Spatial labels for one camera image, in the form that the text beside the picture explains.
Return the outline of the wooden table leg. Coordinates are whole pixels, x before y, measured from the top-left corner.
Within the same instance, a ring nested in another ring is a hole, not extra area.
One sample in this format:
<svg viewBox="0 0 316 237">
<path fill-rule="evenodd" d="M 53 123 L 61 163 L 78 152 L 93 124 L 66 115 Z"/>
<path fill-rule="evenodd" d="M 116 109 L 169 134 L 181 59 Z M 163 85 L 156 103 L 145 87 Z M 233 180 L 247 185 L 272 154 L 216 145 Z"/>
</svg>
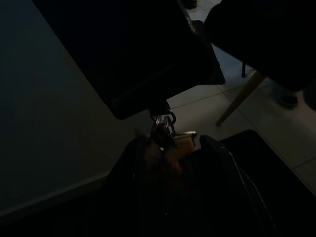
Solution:
<svg viewBox="0 0 316 237">
<path fill-rule="evenodd" d="M 216 126 L 221 126 L 222 123 L 241 105 L 245 99 L 264 81 L 265 75 L 256 71 L 245 86 L 240 90 L 236 98 L 222 113 L 220 118 L 216 121 Z"/>
</svg>

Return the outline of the black floor mat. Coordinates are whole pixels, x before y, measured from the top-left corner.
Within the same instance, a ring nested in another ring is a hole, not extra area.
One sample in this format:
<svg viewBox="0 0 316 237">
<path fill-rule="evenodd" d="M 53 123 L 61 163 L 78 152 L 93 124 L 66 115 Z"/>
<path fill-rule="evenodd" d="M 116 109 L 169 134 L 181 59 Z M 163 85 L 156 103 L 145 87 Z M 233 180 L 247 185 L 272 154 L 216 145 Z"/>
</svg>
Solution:
<svg viewBox="0 0 316 237">
<path fill-rule="evenodd" d="M 314 199 L 316 196 L 254 130 L 221 141 L 264 196 Z"/>
</svg>

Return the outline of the blue wallet keychain with keys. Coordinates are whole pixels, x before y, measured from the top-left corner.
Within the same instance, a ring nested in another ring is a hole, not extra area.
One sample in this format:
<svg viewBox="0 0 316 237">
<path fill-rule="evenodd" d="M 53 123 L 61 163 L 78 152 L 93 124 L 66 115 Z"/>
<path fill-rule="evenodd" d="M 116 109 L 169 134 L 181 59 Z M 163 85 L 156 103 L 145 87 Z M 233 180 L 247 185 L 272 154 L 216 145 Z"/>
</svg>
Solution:
<svg viewBox="0 0 316 237">
<path fill-rule="evenodd" d="M 211 79 L 202 24 L 181 0 L 32 0 L 118 120 Z"/>
</svg>

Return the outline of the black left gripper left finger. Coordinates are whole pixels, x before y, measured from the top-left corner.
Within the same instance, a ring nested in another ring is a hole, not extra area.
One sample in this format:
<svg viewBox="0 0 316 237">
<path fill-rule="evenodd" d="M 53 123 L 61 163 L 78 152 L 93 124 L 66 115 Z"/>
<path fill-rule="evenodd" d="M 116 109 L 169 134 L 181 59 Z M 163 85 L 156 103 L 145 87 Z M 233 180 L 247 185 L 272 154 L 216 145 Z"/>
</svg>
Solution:
<svg viewBox="0 0 316 237">
<path fill-rule="evenodd" d="M 134 138 L 98 193 L 93 237 L 187 237 L 187 179 L 184 162 Z"/>
</svg>

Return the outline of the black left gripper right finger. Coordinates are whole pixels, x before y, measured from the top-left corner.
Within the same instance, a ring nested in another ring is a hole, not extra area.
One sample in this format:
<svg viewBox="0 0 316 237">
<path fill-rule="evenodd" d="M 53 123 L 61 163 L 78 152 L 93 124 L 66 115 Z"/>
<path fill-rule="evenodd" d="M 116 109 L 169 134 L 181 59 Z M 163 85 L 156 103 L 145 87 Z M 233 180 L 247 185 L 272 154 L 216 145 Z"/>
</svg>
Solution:
<svg viewBox="0 0 316 237">
<path fill-rule="evenodd" d="M 184 237 L 275 237 L 260 192 L 230 150 L 207 135 L 199 143 L 184 160 L 189 186 Z"/>
</svg>

